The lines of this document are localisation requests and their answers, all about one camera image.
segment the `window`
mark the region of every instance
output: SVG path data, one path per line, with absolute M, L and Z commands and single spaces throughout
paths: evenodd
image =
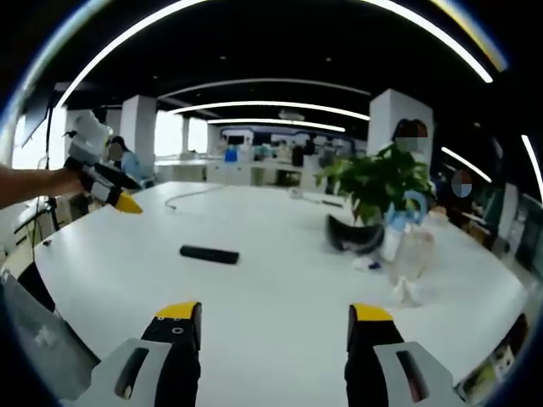
M 49 168 L 56 170 L 62 168 L 64 156 L 64 133 L 66 131 L 66 109 L 53 110 L 51 121 L 51 134 L 49 136 Z M 12 166 L 18 170 L 32 170 L 45 168 L 46 133 L 48 121 L 45 119 L 34 131 L 30 140 L 24 147 L 15 144 Z M 25 116 L 22 115 L 17 122 L 15 140 L 20 140 L 20 133 L 25 130 Z
M 182 150 L 183 117 L 159 110 L 154 128 L 154 155 L 179 155 Z
M 188 151 L 207 153 L 207 121 L 190 118 L 188 122 Z

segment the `white table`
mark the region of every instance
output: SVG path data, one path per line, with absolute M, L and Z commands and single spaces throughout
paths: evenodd
M 418 341 L 463 379 L 505 337 L 526 293 L 471 237 L 429 226 L 435 256 L 421 284 L 425 304 L 394 309 L 378 272 L 350 267 L 323 235 L 338 209 L 285 191 L 170 182 L 140 192 L 142 215 L 107 207 L 38 246 L 36 262 L 61 315 L 101 358 L 140 337 L 154 313 L 203 303 L 201 406 L 346 406 L 349 304 L 391 310 L 406 341 Z M 183 258 L 183 244 L 235 250 L 238 265 Z

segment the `led light strip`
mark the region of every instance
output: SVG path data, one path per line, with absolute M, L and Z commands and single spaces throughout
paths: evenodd
M 490 183 L 492 182 L 490 177 L 487 176 L 483 171 L 481 171 L 479 168 L 477 168 L 475 165 L 473 165 L 472 163 L 470 163 L 469 161 L 467 161 L 466 159 L 464 159 L 463 157 L 461 157 L 457 153 L 452 152 L 449 148 L 442 147 L 441 151 L 444 152 L 445 154 L 449 154 L 453 159 L 457 159 L 458 161 L 460 161 L 461 163 L 466 165 L 468 168 L 475 171 L 477 174 L 479 174 L 481 177 L 483 177 L 483 179 L 485 179 L 487 182 L 490 182 Z
M 494 67 L 503 72 L 507 69 L 507 61 L 500 49 L 484 32 L 480 24 L 470 16 L 469 12 L 460 4 L 451 0 L 430 0 L 451 17 L 463 30 L 479 45 L 479 48 L 490 59 Z
M 294 103 L 294 102 L 267 102 L 262 100 L 249 100 L 246 102 L 222 102 L 222 103 L 208 103 L 200 104 L 199 106 L 189 106 L 187 108 L 180 108 L 170 110 L 170 113 L 186 113 L 193 112 L 194 110 L 202 109 L 216 109 L 216 108 L 230 108 L 233 106 L 281 106 L 284 108 L 300 108 L 300 109 L 313 109 L 321 110 L 328 113 L 342 114 L 344 116 L 355 117 L 362 120 L 370 120 L 370 117 L 365 114 L 358 114 L 355 112 L 350 112 L 349 110 L 329 108 L 327 106 L 320 106 L 318 104 L 308 104 L 308 103 Z
M 121 35 L 116 37 L 112 42 L 110 42 L 102 51 L 100 51 L 92 60 L 83 68 L 79 75 L 71 82 L 68 89 L 64 92 L 59 102 L 57 103 L 57 108 L 61 107 L 66 103 L 71 94 L 76 90 L 80 83 L 87 77 L 87 75 L 94 69 L 96 66 L 104 60 L 110 53 L 112 53 L 119 45 L 123 42 L 130 39 L 132 36 L 135 36 L 141 30 L 149 27 L 150 25 L 156 23 L 159 20 L 162 20 L 164 17 L 167 17 L 171 14 L 174 14 L 178 11 L 181 11 L 185 8 L 191 7 L 195 4 L 208 2 L 210 0 L 180 0 L 169 6 L 164 7 L 163 9 L 145 17 L 143 20 L 137 22 L 135 25 L 130 27 L 128 30 L 123 32 Z M 438 28 L 436 25 L 430 23 L 428 20 L 424 19 L 420 15 L 413 13 L 410 9 L 402 7 L 396 3 L 390 2 L 390 0 L 361 0 L 365 3 L 370 3 L 381 8 L 385 8 L 388 11 L 391 11 L 399 16 L 410 20 L 419 27 L 423 28 L 433 36 L 439 38 L 445 45 L 450 47 L 455 51 L 462 59 L 464 59 L 469 66 L 472 67 L 475 72 L 483 78 L 483 81 L 487 83 L 492 82 L 492 77 L 489 73 L 484 70 L 483 65 L 481 65 L 477 60 L 456 40 L 446 34 L 443 30 Z
M 181 93 L 199 91 L 200 89 L 207 89 L 207 88 L 210 88 L 210 87 L 242 85 L 244 83 L 260 83 L 260 82 L 295 83 L 295 84 L 300 84 L 300 85 L 324 86 L 324 87 L 330 87 L 332 89 L 339 89 L 339 90 L 342 90 L 342 91 L 358 93 L 358 94 L 366 95 L 366 96 L 372 96 L 372 94 L 370 92 L 368 92 L 368 91 L 363 91 L 362 89 L 357 89 L 355 87 L 338 85 L 337 83 L 330 83 L 330 82 L 323 82 L 323 81 L 311 81 L 311 80 L 308 80 L 308 79 L 294 79 L 294 78 L 249 78 L 249 79 L 234 79 L 234 80 L 231 80 L 231 81 L 218 81 L 218 82 L 202 83 L 202 84 L 196 85 L 196 86 L 184 87 L 182 89 L 178 89 L 176 91 L 169 92 L 169 93 L 166 93 L 164 95 L 160 95 L 159 99 L 168 98 L 169 96 L 176 96 L 176 95 L 179 95 Z
M 259 123 L 268 125 L 302 125 L 305 127 L 315 127 L 317 129 L 339 131 L 345 133 L 345 128 L 335 125 L 321 125 L 319 123 L 311 123 L 310 121 L 299 120 L 280 120 L 280 119 L 217 119 L 207 120 L 210 125 L 230 125 L 234 123 Z
M 79 73 L 79 75 L 71 82 L 68 89 L 64 92 L 59 102 L 57 103 L 57 108 L 62 107 L 66 103 L 66 100 L 71 96 L 71 94 L 76 90 L 80 83 L 87 77 L 87 75 L 94 69 L 96 66 L 104 60 L 105 57 L 110 55 L 120 44 L 135 36 L 139 31 L 149 27 L 150 25 L 156 23 L 159 20 L 162 20 L 164 17 L 174 14 L 177 11 L 183 10 L 193 6 L 194 4 L 199 4 L 203 2 L 208 2 L 209 0 L 180 0 L 179 2 L 170 4 L 167 7 L 152 13 L 151 15 L 145 17 L 143 20 L 137 22 L 135 25 L 130 27 L 128 30 L 123 32 L 121 35 L 116 37 L 112 42 L 110 42 L 102 51 L 100 51 L 92 60 L 87 64 L 85 68 Z
M 523 134 L 522 139 L 523 139 L 524 146 L 526 147 L 526 151 L 528 152 L 529 159 L 532 162 L 532 167 L 534 167 L 535 178 L 537 179 L 537 186 L 540 189 L 541 202 L 543 203 L 543 179 L 541 179 L 540 165 L 537 162 L 537 157 L 535 157 L 534 148 L 532 147 L 532 143 L 529 142 L 528 136 L 525 136 Z
M 412 12 L 410 9 L 405 8 L 403 6 L 400 6 L 399 4 L 390 2 L 390 0 L 361 0 L 365 3 L 370 3 L 375 6 L 385 8 L 388 11 L 391 11 L 392 13 L 398 14 L 400 17 L 403 17 L 404 19 L 410 20 L 412 23 L 418 25 L 419 27 L 423 28 L 436 38 L 438 38 L 440 41 L 442 41 L 447 47 L 452 49 L 455 53 L 457 53 L 460 58 L 462 58 L 466 63 L 471 66 L 471 68 L 477 72 L 477 74 L 485 81 L 486 83 L 491 83 L 492 76 L 484 69 L 483 65 L 481 65 L 473 56 L 470 54 L 466 48 L 464 48 L 462 45 L 460 45 L 455 39 L 453 39 L 449 34 L 441 30 L 438 26 L 434 25 L 433 23 L 429 22 L 422 16 L 418 15 L 417 13 Z

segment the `human arm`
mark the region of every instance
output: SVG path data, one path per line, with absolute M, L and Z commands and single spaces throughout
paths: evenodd
M 0 166 L 0 209 L 41 196 L 56 197 L 83 190 L 74 171 L 13 170 Z

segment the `black remote control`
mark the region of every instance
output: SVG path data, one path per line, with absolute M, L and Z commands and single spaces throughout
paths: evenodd
M 239 253 L 227 252 L 225 250 L 217 250 L 214 248 L 199 248 L 196 246 L 181 246 L 179 253 L 184 257 L 192 257 L 193 259 L 215 261 L 225 265 L 235 265 L 239 260 Z

